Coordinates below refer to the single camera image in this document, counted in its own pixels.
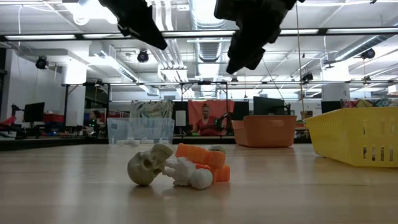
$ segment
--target computer monitor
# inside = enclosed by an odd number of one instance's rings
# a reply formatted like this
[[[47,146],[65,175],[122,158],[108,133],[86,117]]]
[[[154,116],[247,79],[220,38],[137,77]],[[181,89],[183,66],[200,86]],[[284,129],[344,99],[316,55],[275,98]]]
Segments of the computer monitor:
[[[25,122],[38,122],[43,121],[44,117],[44,103],[33,103],[25,105],[24,121]]]
[[[285,101],[255,96],[253,115],[285,115]]]

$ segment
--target yellow plastic basket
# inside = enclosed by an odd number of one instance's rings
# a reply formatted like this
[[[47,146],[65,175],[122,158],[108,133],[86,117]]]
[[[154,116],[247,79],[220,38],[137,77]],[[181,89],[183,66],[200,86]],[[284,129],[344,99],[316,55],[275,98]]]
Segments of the yellow plastic basket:
[[[353,166],[398,167],[398,107],[340,109],[306,122],[318,155]]]

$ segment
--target plastic skull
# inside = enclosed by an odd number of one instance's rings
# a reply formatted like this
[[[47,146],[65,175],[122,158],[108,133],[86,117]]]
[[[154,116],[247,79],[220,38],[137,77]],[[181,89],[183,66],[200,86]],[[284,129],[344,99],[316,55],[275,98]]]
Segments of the plastic skull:
[[[163,144],[138,152],[127,165],[130,179],[138,185],[149,185],[164,170],[164,163],[172,154],[173,150]]]

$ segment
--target orange bin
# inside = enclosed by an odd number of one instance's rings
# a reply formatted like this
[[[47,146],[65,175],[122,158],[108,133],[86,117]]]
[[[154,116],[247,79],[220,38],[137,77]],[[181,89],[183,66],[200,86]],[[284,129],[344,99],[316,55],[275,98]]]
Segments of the orange bin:
[[[250,115],[232,121],[236,144],[247,147],[289,147],[294,142],[296,116]]]

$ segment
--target orange toy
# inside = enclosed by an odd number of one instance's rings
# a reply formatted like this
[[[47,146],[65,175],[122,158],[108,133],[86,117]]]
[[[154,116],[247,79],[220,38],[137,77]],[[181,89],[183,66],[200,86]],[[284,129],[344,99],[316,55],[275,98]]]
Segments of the orange toy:
[[[213,184],[229,181],[231,169],[225,164],[225,154],[209,151],[202,147],[179,144],[175,157],[186,157],[195,163],[197,169],[206,169],[213,174]]]
[[[219,151],[209,151],[202,147],[179,144],[175,157],[186,157],[197,164],[208,165],[214,169],[222,169],[225,164],[225,154]]]

